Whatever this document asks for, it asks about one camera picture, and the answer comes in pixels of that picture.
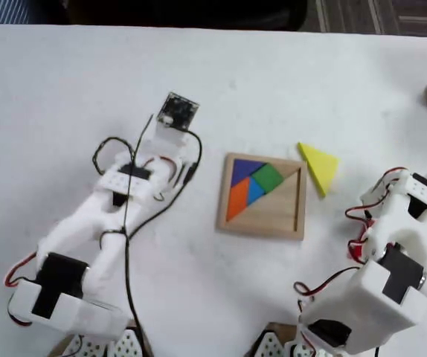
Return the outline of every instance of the blue triangle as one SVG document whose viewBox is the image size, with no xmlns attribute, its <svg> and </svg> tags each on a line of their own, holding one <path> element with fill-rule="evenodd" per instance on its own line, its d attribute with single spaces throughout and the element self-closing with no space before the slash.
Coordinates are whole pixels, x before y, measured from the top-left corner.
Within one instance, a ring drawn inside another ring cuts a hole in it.
<svg viewBox="0 0 427 357">
<path fill-rule="evenodd" d="M 245 177 L 250 176 L 250 174 L 254 173 L 260 167 L 262 167 L 265 163 L 259 161 L 252 160 L 243 160 L 241 158 L 236 158 L 234 160 L 234 171 L 231 174 L 231 184 L 233 187 L 242 181 Z"/>
<path fill-rule="evenodd" d="M 250 185 L 248 186 L 248 204 L 251 205 L 264 194 L 265 190 L 261 188 L 253 177 L 250 177 Z"/>
</svg>

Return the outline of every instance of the orange triangle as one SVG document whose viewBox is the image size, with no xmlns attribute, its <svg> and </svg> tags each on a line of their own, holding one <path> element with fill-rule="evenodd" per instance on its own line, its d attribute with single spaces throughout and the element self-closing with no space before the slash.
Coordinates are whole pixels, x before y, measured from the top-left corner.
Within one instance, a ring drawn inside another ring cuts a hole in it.
<svg viewBox="0 0 427 357">
<path fill-rule="evenodd" d="M 227 221 L 234 218 L 238 213 L 245 210 L 248 204 L 248 186 L 250 177 L 244 178 L 230 189 L 228 197 Z"/>
</svg>

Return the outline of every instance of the purple triangle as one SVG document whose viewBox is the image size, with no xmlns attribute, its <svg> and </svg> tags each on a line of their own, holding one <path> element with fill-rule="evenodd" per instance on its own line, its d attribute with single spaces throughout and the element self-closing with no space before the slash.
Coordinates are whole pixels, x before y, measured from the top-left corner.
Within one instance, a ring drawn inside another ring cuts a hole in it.
<svg viewBox="0 0 427 357">
<path fill-rule="evenodd" d="M 238 184 L 245 177 L 248 177 L 249 175 L 254 173 L 264 164 L 264 162 L 242 160 L 240 158 L 236 158 L 234 160 L 234 172 L 231 174 L 231 187 Z"/>
</svg>

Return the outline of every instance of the green square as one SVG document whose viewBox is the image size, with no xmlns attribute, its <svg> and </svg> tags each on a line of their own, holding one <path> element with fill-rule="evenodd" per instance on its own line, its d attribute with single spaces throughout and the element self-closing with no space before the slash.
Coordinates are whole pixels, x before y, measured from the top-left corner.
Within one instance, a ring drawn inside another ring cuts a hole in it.
<svg viewBox="0 0 427 357">
<path fill-rule="evenodd" d="M 263 165 L 251 177 L 265 190 L 265 193 L 272 192 L 283 182 L 282 175 L 270 164 Z"/>
</svg>

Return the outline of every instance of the gray floor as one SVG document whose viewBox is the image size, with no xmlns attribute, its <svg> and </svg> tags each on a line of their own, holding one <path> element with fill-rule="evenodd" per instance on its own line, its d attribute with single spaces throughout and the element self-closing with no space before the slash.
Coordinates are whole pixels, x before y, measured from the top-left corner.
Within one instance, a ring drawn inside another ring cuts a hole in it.
<svg viewBox="0 0 427 357">
<path fill-rule="evenodd" d="M 427 36 L 427 0 L 309 0 L 309 32 Z"/>
</svg>

